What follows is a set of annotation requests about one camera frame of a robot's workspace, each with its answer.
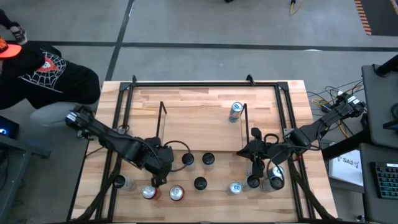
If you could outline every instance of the black hoodie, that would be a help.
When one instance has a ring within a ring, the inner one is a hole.
[[[2,65],[0,110],[24,98],[34,108],[60,101],[92,104],[100,92],[94,71],[63,59],[49,45],[23,45],[16,57],[5,59]]]

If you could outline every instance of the black desk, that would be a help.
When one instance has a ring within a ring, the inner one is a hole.
[[[398,135],[393,130],[383,129],[383,124],[392,121],[391,107],[398,103],[398,72],[382,78],[374,72],[373,66],[362,66],[368,123],[361,132],[322,150],[323,159],[330,160],[357,149],[361,143],[370,143],[398,152]]]
[[[5,223],[30,158],[35,154],[47,159],[50,151],[23,144],[3,135],[0,135],[0,146],[9,152],[7,182],[0,191],[0,223]]]
[[[377,196],[370,166],[370,162],[398,163],[398,151],[365,143],[359,145],[359,150],[365,191],[365,218],[379,223],[398,223],[398,200],[381,199]]]

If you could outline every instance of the sneaker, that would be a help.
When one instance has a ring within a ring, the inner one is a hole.
[[[26,32],[24,29],[22,29],[21,27],[11,27],[10,31],[12,32],[12,34],[15,37],[15,40],[17,41],[17,43],[19,45],[24,45],[27,42],[26,39]]]

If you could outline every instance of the spider web graphic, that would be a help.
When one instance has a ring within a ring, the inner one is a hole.
[[[45,63],[37,69],[33,74],[25,74],[20,78],[49,90],[62,93],[55,89],[55,84],[58,78],[62,75],[67,67],[67,61],[58,55],[51,54],[42,50],[45,58]]]

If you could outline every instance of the orange cap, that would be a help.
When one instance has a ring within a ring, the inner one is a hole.
[[[7,42],[0,37],[0,59],[11,58],[19,54],[22,47],[17,44],[7,44]]]

